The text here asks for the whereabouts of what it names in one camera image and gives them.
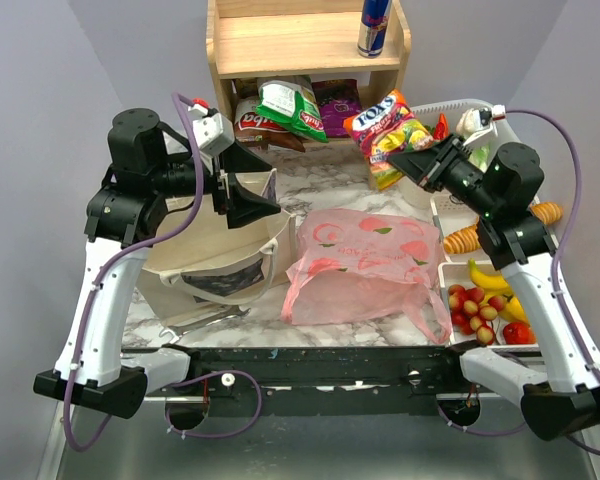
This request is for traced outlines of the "green white food packet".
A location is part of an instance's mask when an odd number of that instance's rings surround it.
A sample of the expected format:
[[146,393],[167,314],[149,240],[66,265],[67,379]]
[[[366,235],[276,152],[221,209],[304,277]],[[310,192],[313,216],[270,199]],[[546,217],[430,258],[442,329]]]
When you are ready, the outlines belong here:
[[256,111],[293,134],[327,143],[310,77],[307,75],[260,78],[260,104]]

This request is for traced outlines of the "Fox's fruit candy bag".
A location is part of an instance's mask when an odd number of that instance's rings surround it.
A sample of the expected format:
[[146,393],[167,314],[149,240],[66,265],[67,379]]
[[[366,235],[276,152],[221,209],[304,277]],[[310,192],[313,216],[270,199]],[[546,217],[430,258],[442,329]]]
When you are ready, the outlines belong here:
[[426,150],[437,143],[397,89],[346,118],[343,127],[367,160],[375,188],[380,191],[403,177],[388,161],[392,154]]

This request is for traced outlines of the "red lychee fruit bunch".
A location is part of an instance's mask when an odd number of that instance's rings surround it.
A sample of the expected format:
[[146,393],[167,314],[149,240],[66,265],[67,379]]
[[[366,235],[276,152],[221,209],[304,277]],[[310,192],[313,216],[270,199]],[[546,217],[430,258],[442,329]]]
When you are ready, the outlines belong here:
[[453,284],[448,289],[450,318],[454,328],[482,345],[496,342],[496,320],[504,310],[507,298],[481,287],[465,288]]

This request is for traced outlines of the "pink plastic grocery bag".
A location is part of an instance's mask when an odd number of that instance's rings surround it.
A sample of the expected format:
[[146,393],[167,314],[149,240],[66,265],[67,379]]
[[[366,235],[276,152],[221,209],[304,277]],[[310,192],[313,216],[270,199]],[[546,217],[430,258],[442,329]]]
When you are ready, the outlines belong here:
[[403,314],[433,344],[452,333],[438,293],[439,231],[413,217],[332,208],[310,212],[281,310],[294,326],[361,323]]

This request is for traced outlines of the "canvas tote bag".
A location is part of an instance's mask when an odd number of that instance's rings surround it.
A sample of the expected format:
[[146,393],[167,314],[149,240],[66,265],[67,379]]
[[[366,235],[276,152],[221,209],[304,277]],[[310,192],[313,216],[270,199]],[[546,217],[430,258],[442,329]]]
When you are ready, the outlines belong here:
[[165,326],[245,306],[287,281],[296,261],[296,216],[286,210],[230,229],[203,199],[194,221],[152,247],[136,286]]

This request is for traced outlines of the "red chili pepper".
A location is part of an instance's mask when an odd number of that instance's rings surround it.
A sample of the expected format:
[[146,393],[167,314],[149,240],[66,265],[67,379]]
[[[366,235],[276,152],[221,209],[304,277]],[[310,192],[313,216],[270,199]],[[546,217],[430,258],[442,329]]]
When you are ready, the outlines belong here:
[[439,143],[445,140],[449,135],[450,129],[446,115],[444,113],[440,113],[432,137],[436,143]]

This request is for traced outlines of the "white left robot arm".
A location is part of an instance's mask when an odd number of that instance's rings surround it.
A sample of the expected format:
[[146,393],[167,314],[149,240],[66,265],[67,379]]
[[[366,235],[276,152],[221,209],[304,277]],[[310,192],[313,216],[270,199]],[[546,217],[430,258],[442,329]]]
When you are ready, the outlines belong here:
[[201,104],[180,108],[179,116],[185,135],[150,109],[114,117],[111,163],[86,209],[85,272],[71,331],[55,366],[35,377],[35,393],[131,418],[152,391],[155,370],[123,365],[121,341],[151,248],[183,233],[204,196],[230,229],[280,213],[275,200],[239,182],[240,173],[272,168],[235,140],[227,117]]

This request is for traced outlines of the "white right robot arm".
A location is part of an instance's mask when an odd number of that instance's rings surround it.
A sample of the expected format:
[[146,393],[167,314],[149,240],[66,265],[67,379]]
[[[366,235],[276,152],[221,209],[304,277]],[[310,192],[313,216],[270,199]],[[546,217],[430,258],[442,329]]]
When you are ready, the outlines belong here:
[[527,314],[546,368],[538,372],[492,348],[463,343],[458,357],[441,365],[442,384],[454,392],[483,385],[519,406],[542,440],[599,425],[600,351],[559,272],[558,246],[530,209],[544,180],[536,151],[505,143],[481,171],[451,135],[427,150],[393,154],[389,162],[423,190],[446,190],[478,216],[480,245]]

